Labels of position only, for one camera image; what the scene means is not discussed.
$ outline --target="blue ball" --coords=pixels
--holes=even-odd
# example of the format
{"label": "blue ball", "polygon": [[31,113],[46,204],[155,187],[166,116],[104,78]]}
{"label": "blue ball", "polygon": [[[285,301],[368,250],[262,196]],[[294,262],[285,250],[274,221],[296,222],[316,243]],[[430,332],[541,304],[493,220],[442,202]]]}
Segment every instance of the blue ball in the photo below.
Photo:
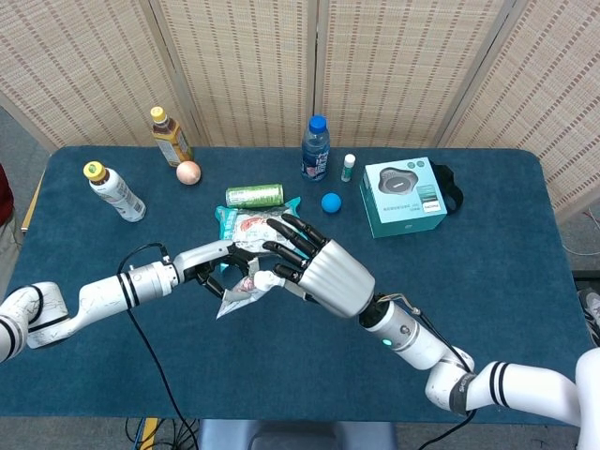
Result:
{"label": "blue ball", "polygon": [[341,207],[341,199],[333,192],[329,192],[322,196],[321,208],[325,213],[334,214]]}

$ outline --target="product box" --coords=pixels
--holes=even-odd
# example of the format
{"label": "product box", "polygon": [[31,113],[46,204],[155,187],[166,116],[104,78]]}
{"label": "product box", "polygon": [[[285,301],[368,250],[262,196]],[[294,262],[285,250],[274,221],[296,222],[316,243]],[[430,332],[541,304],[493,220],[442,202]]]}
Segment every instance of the product box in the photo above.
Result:
{"label": "product box", "polygon": [[360,192],[373,237],[433,230],[446,215],[426,157],[366,166]]}

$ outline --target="robot finger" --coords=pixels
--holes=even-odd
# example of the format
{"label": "robot finger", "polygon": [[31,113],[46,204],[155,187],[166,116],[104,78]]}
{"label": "robot finger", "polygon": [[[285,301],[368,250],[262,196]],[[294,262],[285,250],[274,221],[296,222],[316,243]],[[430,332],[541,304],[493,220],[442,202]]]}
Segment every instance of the robot finger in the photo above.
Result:
{"label": "robot finger", "polygon": [[294,246],[296,246],[300,251],[304,254],[308,255],[309,258],[314,258],[319,253],[319,249],[316,248],[313,244],[307,241],[300,234],[292,230],[287,225],[275,220],[274,218],[268,218],[266,223],[273,230],[281,234],[287,240],[289,240]]}
{"label": "robot finger", "polygon": [[297,270],[293,270],[291,267],[283,264],[275,264],[273,267],[273,272],[278,277],[282,277],[288,279],[292,283],[298,284],[300,279],[302,278],[302,273]]}
{"label": "robot finger", "polygon": [[267,241],[264,244],[262,244],[262,248],[276,253],[288,263],[297,265],[301,269],[306,269],[308,267],[308,264],[310,263],[309,260],[305,260],[294,251],[291,251],[289,248],[282,246],[279,242]]}
{"label": "robot finger", "polygon": [[325,236],[317,231],[312,225],[302,220],[300,217],[293,216],[291,214],[282,214],[281,218],[292,225],[294,228],[303,232],[310,240],[321,249],[329,242]]}

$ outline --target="water bottle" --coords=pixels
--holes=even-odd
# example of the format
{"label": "water bottle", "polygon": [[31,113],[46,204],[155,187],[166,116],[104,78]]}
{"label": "water bottle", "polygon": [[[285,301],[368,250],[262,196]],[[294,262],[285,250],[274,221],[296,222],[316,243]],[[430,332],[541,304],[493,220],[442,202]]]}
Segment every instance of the water bottle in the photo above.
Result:
{"label": "water bottle", "polygon": [[329,131],[327,119],[313,115],[302,139],[302,175],[310,181],[323,180],[327,174]]}
{"label": "water bottle", "polygon": [[128,222],[142,220],[146,214],[146,205],[136,196],[127,183],[113,169],[104,167],[98,161],[91,161],[83,167],[90,188]]}

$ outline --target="black stripe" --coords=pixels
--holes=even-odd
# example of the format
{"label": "black stripe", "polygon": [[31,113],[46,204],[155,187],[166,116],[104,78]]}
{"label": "black stripe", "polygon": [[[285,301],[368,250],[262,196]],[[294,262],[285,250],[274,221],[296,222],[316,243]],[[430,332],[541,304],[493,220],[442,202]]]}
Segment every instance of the black stripe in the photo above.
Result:
{"label": "black stripe", "polygon": [[494,367],[491,370],[491,375],[489,375],[489,393],[491,394],[491,399],[494,400],[494,403],[496,403],[497,405],[500,405],[500,403],[498,403],[498,399],[496,398],[496,389],[494,388],[494,378],[496,377],[496,370],[498,369],[498,366],[500,364],[502,364],[502,363],[494,364]]}
{"label": "black stripe", "polygon": [[131,276],[129,275],[129,272],[125,273],[125,277],[127,278],[127,281],[129,282],[129,287],[131,288],[131,292],[133,293],[133,303],[135,303],[135,306],[138,307],[140,305],[140,299],[138,298],[138,293],[135,291],[135,286],[133,286],[133,281],[131,281]]}
{"label": "black stripe", "polygon": [[7,329],[8,336],[10,337],[10,350],[8,351],[7,357],[2,360],[2,362],[4,362],[9,359],[10,356],[12,356],[13,352],[15,351],[16,342],[15,334],[13,333],[12,328],[10,328],[10,325],[8,325],[8,323],[6,323],[2,318],[0,318],[0,325],[4,325],[4,327]]}
{"label": "black stripe", "polygon": [[122,276],[123,274],[117,274],[117,279],[119,283],[121,283],[121,290],[123,291],[123,295],[125,296],[125,301],[127,302],[127,309],[131,309],[131,299],[129,298],[128,290],[125,289],[125,283],[123,282]]}
{"label": "black stripe", "polygon": [[508,367],[508,363],[506,363],[500,369],[500,375],[498,376],[498,390],[500,391],[500,401],[502,402],[502,404],[506,408],[510,408],[510,406],[508,406],[508,403],[506,403],[506,398],[504,397],[504,387],[503,387],[503,384],[504,384],[504,372],[506,371],[507,367]]}
{"label": "black stripe", "polygon": [[64,316],[54,319],[53,321],[49,321],[49,322],[43,323],[42,325],[38,325],[38,326],[32,326],[31,328],[29,328],[29,333],[33,333],[34,331],[43,330],[44,328],[47,328],[48,326],[56,325],[57,323],[60,323],[67,319],[69,319],[69,316],[68,316],[68,314],[65,314]]}
{"label": "black stripe", "polygon": [[35,322],[37,319],[39,319],[39,316],[41,316],[41,310],[44,308],[44,295],[43,295],[43,293],[41,293],[41,289],[38,286],[34,286],[33,284],[26,284],[24,286],[19,286],[18,288],[13,289],[8,296],[11,296],[16,291],[18,291],[19,289],[23,289],[23,288],[35,289],[37,292],[37,300],[39,300],[39,306],[37,307],[36,315],[34,316],[34,318],[31,321],[29,321],[29,324],[31,325],[33,322]]}
{"label": "black stripe", "polygon": [[44,295],[41,293],[41,289],[38,286],[34,286],[33,284],[27,286],[28,288],[34,288],[37,292],[37,300],[39,300],[39,305],[37,306],[37,313],[34,316],[34,318],[29,321],[29,324],[31,325],[32,323],[34,323],[37,319],[39,319],[39,316],[41,316],[41,310],[44,309]]}

